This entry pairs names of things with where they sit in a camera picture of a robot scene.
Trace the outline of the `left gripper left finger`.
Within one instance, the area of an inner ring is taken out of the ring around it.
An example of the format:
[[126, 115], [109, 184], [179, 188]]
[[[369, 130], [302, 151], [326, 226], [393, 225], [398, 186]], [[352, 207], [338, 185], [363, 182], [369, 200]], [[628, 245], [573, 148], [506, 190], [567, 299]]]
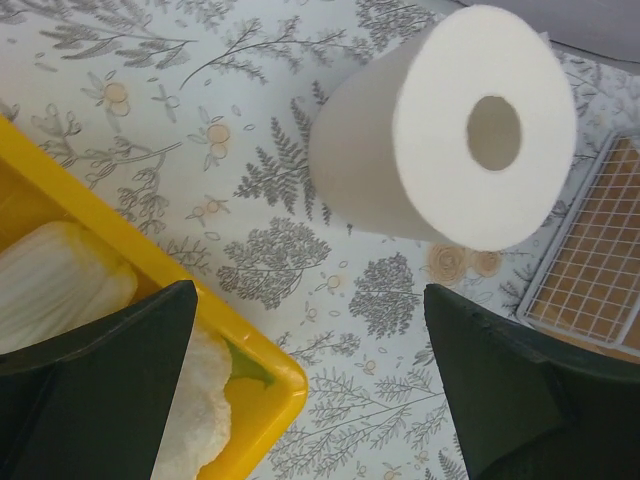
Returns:
[[175, 282], [2, 355], [2, 478], [150, 478], [197, 303]]

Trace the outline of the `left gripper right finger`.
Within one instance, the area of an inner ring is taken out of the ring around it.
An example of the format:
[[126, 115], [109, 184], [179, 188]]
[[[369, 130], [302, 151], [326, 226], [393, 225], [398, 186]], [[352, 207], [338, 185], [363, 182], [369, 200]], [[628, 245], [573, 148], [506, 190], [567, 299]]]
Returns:
[[638, 365], [436, 284], [424, 316], [470, 478], [638, 478]]

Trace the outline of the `white paper towel roll back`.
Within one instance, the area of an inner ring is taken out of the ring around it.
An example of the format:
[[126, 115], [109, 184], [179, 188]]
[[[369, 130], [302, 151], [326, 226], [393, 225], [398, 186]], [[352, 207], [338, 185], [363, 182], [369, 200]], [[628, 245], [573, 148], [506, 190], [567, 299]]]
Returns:
[[577, 130], [548, 43], [517, 15], [475, 5], [345, 80], [313, 121], [309, 171], [359, 230], [497, 251], [550, 213]]

